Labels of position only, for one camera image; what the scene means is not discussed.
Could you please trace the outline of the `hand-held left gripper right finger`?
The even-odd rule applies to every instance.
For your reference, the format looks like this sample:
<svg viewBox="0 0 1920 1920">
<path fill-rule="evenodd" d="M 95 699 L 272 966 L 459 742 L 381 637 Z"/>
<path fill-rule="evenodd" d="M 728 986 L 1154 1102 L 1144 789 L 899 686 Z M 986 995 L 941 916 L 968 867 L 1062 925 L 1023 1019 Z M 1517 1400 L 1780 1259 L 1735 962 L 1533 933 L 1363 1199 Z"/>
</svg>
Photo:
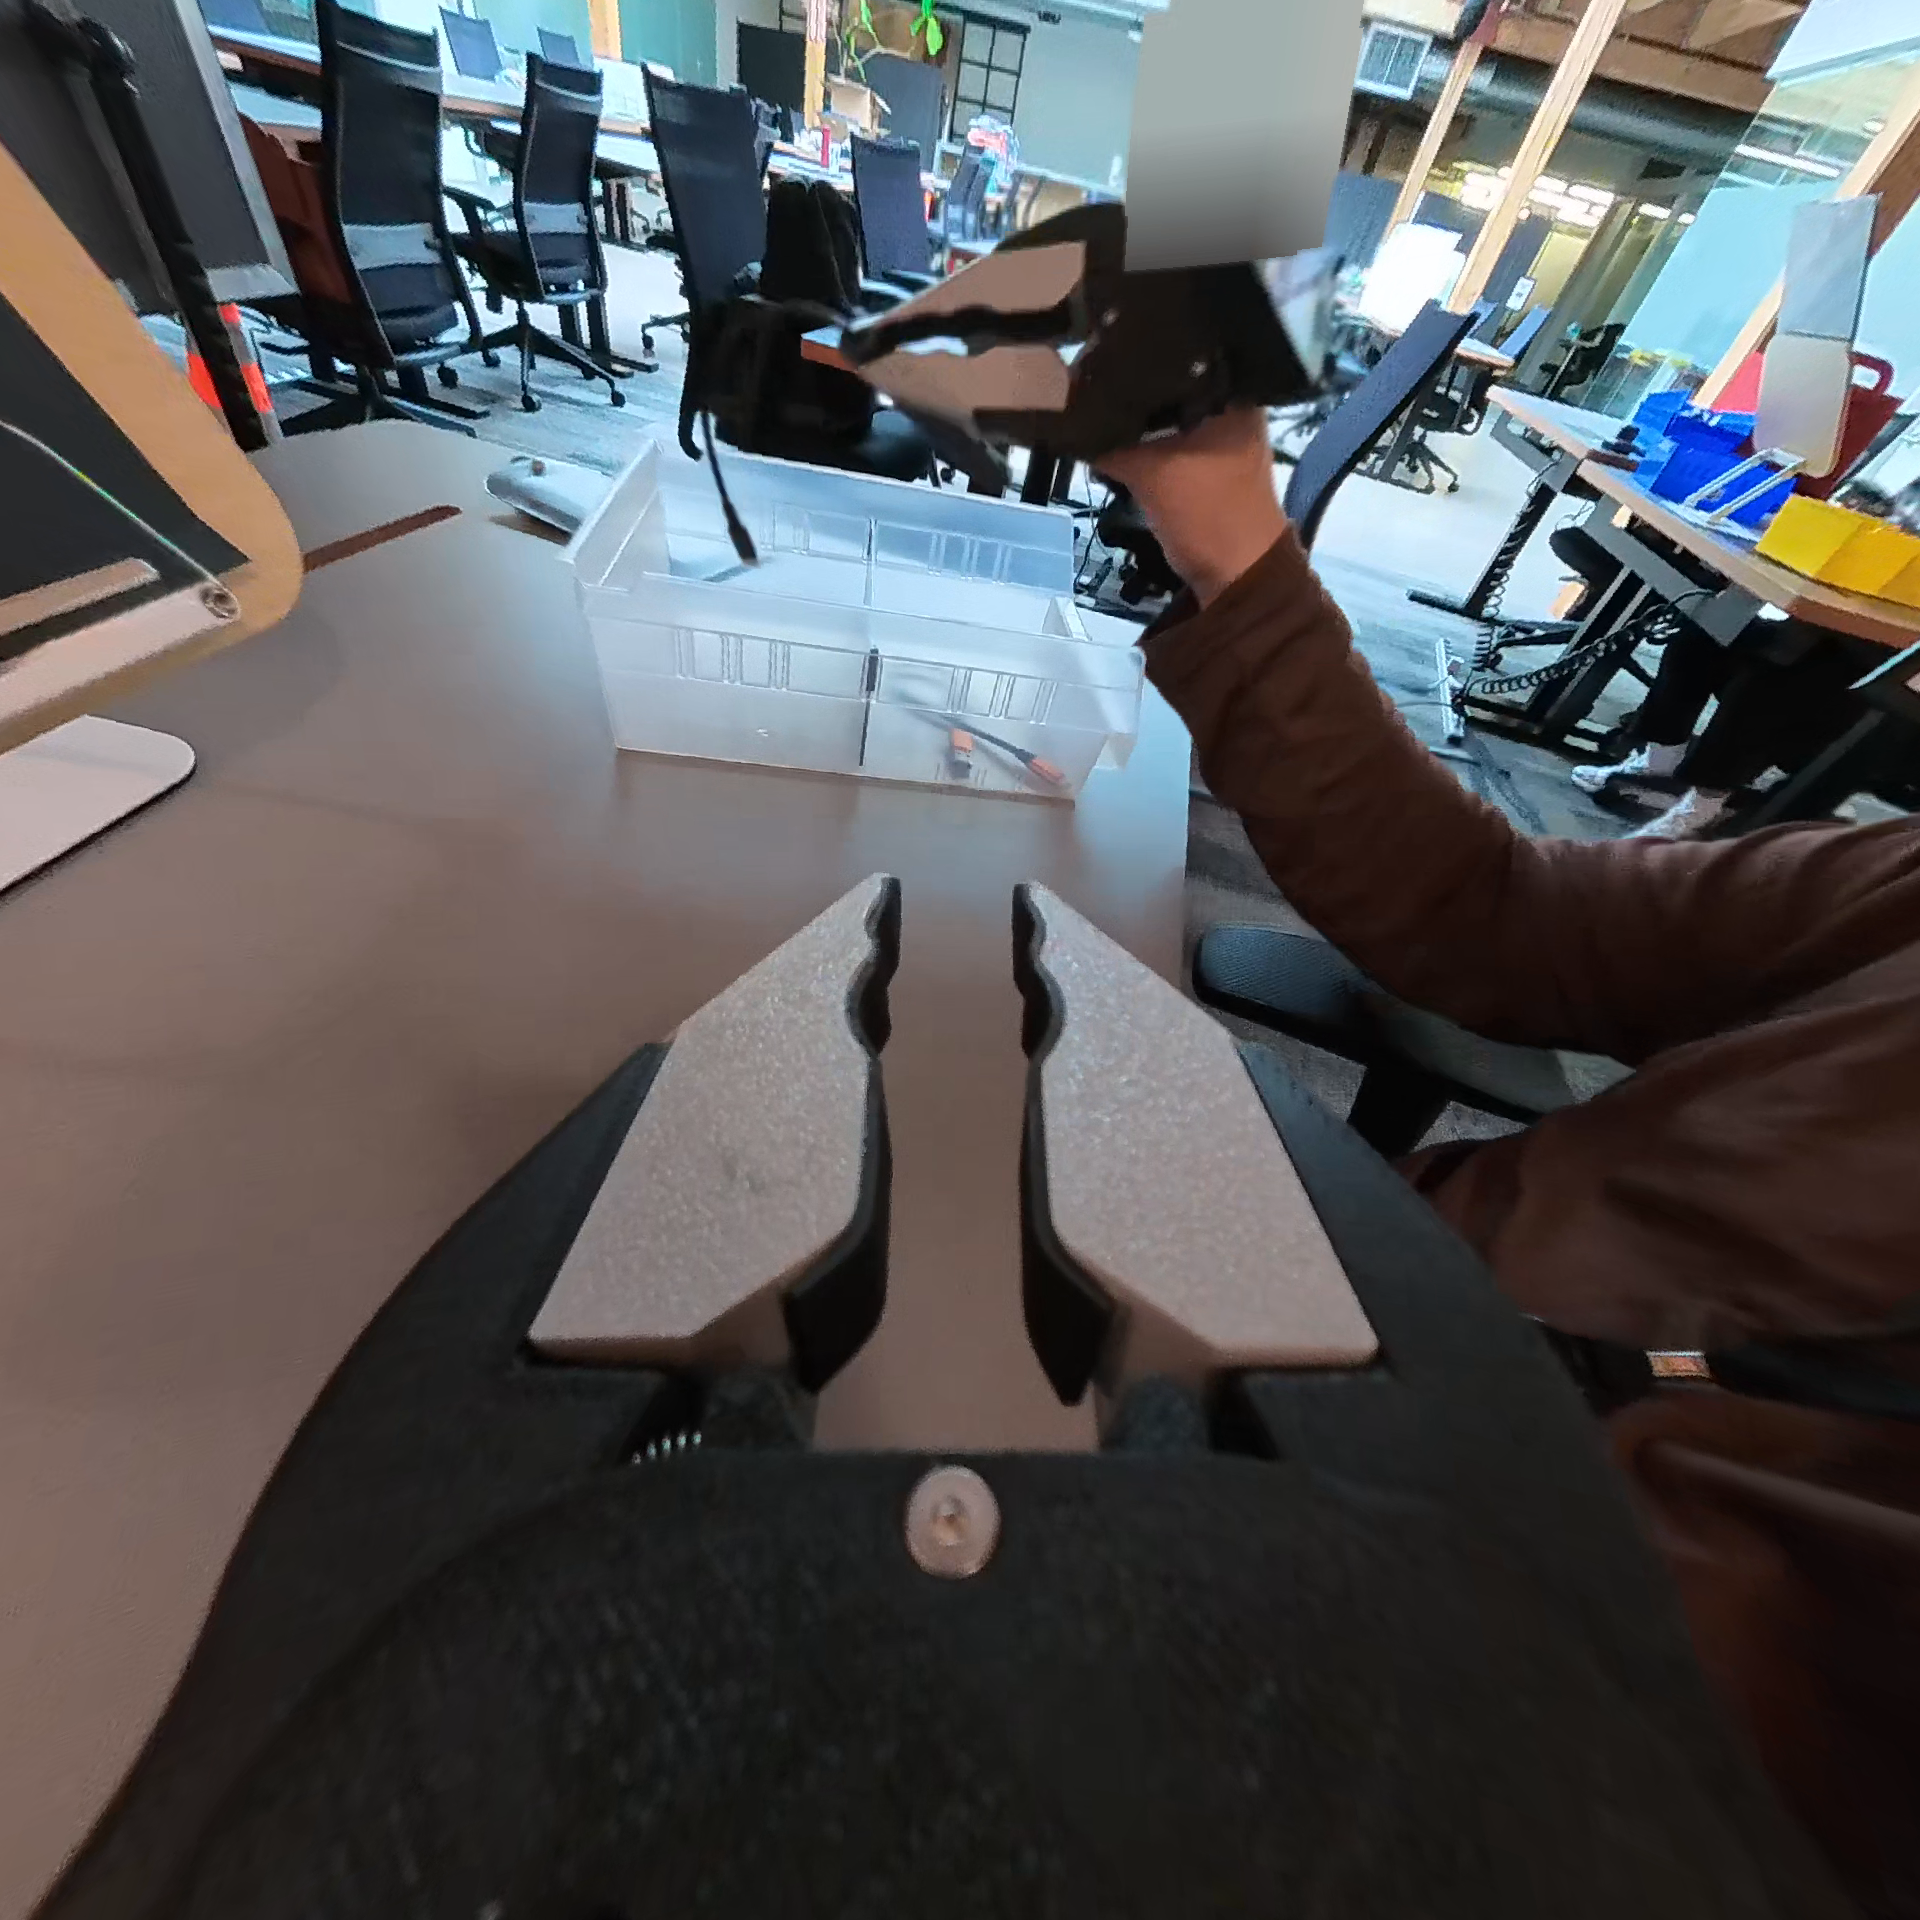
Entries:
<svg viewBox="0 0 1920 1920">
<path fill-rule="evenodd" d="M 1379 1336 L 1236 1041 L 1040 881 L 1012 896 L 1019 1308 L 1054 1395 L 1345 1374 Z"/>
</svg>

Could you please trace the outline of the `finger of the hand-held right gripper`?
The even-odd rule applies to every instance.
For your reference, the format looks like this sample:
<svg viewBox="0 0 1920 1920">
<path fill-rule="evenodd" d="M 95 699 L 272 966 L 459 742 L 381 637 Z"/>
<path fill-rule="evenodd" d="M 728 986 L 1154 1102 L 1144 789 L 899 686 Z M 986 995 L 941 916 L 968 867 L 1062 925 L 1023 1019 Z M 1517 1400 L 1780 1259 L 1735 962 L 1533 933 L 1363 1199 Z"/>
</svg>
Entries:
<svg viewBox="0 0 1920 1920">
<path fill-rule="evenodd" d="M 1120 268 L 1118 236 L 997 247 L 859 320 L 858 353 L 888 355 L 930 342 L 957 342 L 966 351 L 1079 343 L 1109 320 Z"/>
<path fill-rule="evenodd" d="M 858 361 L 853 371 L 913 414 L 1054 416 L 1071 398 L 1073 359 L 1057 347 L 898 347 Z"/>
</svg>

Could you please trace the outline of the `clear plastic divided bin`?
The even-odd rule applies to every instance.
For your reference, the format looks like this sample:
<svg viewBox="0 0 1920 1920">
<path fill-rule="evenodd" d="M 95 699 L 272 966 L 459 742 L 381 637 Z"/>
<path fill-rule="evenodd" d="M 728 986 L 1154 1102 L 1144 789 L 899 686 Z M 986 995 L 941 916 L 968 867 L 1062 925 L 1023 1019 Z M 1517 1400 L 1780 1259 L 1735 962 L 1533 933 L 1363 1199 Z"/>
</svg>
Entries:
<svg viewBox="0 0 1920 1920">
<path fill-rule="evenodd" d="M 708 465 L 657 437 L 563 549 L 617 749 L 1059 803 L 1126 766 L 1144 666 L 1073 601 L 1068 511 L 743 452 L 721 471 L 756 563 Z M 1069 791 L 949 783 L 902 707 L 968 716 Z"/>
</svg>

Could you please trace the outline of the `black braided cable orange plugs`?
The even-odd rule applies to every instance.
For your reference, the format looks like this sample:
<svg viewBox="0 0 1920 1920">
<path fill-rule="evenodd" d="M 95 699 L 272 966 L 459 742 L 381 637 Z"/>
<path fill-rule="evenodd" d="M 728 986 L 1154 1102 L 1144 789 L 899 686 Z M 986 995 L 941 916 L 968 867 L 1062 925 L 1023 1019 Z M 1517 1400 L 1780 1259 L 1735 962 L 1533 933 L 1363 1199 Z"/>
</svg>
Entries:
<svg viewBox="0 0 1920 1920">
<path fill-rule="evenodd" d="M 983 730 L 968 716 L 920 706 L 902 707 L 902 716 L 937 735 L 937 778 L 949 786 L 978 788 L 993 768 L 1036 794 L 1064 798 L 1071 789 L 1057 763 L 999 732 Z"/>
</svg>

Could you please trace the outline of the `black backpack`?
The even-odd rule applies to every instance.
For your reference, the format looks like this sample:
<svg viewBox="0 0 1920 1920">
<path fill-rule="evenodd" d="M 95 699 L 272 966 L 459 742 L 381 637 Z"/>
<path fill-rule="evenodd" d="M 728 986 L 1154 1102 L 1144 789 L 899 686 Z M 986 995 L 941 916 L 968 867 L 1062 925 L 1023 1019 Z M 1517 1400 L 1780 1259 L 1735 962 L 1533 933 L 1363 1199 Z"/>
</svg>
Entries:
<svg viewBox="0 0 1920 1920">
<path fill-rule="evenodd" d="M 858 311 L 858 221 L 846 194 L 826 179 L 778 178 L 768 186 L 757 291 L 822 314 Z"/>
</svg>

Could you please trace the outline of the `green plant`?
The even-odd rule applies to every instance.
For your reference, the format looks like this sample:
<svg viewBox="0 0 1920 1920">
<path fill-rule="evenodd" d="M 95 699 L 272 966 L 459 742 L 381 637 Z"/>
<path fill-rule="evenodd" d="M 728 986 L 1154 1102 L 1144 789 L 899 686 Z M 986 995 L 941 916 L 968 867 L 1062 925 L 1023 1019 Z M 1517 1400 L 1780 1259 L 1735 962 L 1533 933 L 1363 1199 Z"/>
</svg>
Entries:
<svg viewBox="0 0 1920 1920">
<path fill-rule="evenodd" d="M 848 76 L 864 78 L 879 55 L 937 67 L 948 58 L 948 40 L 949 19 L 935 1 L 836 5 L 836 51 Z"/>
</svg>

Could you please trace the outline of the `grey device on table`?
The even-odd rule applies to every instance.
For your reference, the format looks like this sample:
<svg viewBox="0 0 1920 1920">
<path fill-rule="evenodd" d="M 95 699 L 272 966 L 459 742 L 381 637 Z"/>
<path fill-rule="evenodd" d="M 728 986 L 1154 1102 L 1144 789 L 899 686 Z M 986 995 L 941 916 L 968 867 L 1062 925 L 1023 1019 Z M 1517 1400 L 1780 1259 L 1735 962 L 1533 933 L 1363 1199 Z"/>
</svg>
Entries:
<svg viewBox="0 0 1920 1920">
<path fill-rule="evenodd" d="M 602 507 L 614 476 L 577 461 L 516 452 L 491 467 L 487 493 L 503 507 L 572 537 Z"/>
</svg>

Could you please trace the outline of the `blue plastic storage bin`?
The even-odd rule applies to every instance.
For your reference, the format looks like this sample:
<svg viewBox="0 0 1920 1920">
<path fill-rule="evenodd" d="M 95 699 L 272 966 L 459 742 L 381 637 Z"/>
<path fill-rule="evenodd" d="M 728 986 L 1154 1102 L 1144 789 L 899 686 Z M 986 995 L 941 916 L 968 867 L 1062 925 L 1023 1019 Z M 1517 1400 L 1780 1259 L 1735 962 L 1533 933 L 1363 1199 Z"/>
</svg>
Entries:
<svg viewBox="0 0 1920 1920">
<path fill-rule="evenodd" d="M 1781 457 L 1756 454 L 1754 409 L 1699 408 L 1694 393 L 1668 388 L 1642 396 L 1628 424 L 1635 427 L 1637 482 L 1644 492 L 1704 515 L 1764 525 L 1798 488 Z"/>
</svg>

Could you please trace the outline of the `person's brown-clothed torso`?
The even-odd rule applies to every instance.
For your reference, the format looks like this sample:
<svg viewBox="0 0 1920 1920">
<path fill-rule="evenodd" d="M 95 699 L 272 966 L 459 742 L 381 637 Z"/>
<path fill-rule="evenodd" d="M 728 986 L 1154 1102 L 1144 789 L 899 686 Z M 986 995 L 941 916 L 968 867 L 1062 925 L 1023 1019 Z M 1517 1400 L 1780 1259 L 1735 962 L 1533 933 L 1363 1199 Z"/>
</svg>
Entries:
<svg viewBox="0 0 1920 1920">
<path fill-rule="evenodd" d="M 1289 898 L 1395 995 L 1630 1071 L 1414 1182 L 1558 1332 L 1915 1382 L 1915 824 L 1530 840 L 1448 788 Z M 1915 1916 L 1915 1421 L 1659 1387 L 1611 1445 L 1699 1660 L 1867 1916 Z"/>
</svg>

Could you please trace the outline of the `grey panel on stand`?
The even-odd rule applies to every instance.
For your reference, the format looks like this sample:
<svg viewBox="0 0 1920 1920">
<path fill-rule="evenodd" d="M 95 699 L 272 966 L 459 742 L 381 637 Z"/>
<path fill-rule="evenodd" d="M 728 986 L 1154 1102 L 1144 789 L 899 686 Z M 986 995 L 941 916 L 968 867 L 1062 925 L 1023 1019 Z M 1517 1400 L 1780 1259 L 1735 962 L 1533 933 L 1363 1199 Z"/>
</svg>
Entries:
<svg viewBox="0 0 1920 1920">
<path fill-rule="evenodd" d="M 1840 460 L 1880 197 L 1799 206 L 1750 427 L 1757 456 L 1826 478 Z"/>
</svg>

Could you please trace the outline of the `yellow plastic storage bin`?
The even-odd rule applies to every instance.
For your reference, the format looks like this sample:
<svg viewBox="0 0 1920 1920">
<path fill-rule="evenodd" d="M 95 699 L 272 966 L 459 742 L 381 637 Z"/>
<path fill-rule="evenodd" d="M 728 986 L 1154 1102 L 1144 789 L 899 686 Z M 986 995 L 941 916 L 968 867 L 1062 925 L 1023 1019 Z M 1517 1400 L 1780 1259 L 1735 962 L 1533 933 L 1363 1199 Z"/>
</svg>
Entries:
<svg viewBox="0 0 1920 1920">
<path fill-rule="evenodd" d="M 1791 492 L 1754 551 L 1804 579 L 1917 609 L 1917 536 L 1891 517 Z"/>
</svg>

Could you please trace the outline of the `reddish brown bag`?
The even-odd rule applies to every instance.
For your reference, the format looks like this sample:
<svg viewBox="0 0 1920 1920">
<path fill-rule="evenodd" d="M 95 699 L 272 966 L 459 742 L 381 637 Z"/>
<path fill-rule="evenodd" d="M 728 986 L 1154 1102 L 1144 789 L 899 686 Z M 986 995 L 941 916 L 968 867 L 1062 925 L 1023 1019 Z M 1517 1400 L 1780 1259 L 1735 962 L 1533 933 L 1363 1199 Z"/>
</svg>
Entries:
<svg viewBox="0 0 1920 1920">
<path fill-rule="evenodd" d="M 292 268 L 302 317 L 319 340 L 346 346 L 356 320 L 353 286 L 328 219 L 321 169 L 247 115 L 241 132 Z"/>
</svg>

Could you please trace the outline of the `orange traffic cone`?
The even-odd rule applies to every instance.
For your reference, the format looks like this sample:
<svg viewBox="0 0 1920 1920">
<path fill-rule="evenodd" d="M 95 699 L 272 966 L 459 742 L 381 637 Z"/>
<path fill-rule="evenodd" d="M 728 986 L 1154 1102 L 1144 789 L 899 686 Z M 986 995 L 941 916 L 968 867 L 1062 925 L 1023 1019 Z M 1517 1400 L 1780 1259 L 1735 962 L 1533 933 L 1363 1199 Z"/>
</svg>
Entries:
<svg viewBox="0 0 1920 1920">
<path fill-rule="evenodd" d="M 276 417 L 276 406 L 272 390 L 267 383 L 267 373 L 259 364 L 254 340 L 246 327 L 241 308 L 230 299 L 215 303 L 215 314 L 220 326 L 224 327 L 226 342 L 231 358 L 231 371 L 237 377 L 237 388 L 243 390 L 250 424 L 237 426 L 237 412 L 227 406 L 227 390 L 231 381 L 224 381 L 215 371 L 211 371 L 204 359 L 201 349 L 193 343 L 192 336 L 185 336 L 183 347 L 183 367 L 185 377 L 193 393 L 220 416 L 226 424 L 231 440 L 243 452 L 276 444 L 281 434 Z"/>
</svg>

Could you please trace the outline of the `grey-framed board on tripod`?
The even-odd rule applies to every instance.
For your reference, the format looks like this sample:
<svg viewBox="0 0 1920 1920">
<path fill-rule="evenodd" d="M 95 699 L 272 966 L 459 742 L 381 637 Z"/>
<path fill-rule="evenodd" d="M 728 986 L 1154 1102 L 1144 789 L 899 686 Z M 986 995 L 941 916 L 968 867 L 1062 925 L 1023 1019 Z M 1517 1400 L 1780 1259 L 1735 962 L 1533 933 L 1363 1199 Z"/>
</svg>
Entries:
<svg viewBox="0 0 1920 1920">
<path fill-rule="evenodd" d="M 2 5 L 2 139 L 141 324 L 231 381 L 218 303 L 288 295 L 292 266 L 195 3 Z"/>
</svg>

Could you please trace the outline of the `wood-framed screen on stand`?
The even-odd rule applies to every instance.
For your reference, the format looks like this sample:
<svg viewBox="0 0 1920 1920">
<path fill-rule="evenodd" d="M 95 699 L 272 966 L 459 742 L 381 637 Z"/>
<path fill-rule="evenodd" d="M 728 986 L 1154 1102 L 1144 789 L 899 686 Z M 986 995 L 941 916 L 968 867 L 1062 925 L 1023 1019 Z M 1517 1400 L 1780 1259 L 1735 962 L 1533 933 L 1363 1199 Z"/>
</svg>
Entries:
<svg viewBox="0 0 1920 1920">
<path fill-rule="evenodd" d="M 2 890 L 179 789 L 195 752 L 108 716 L 272 630 L 303 562 L 267 482 L 2 158 Z"/>
</svg>

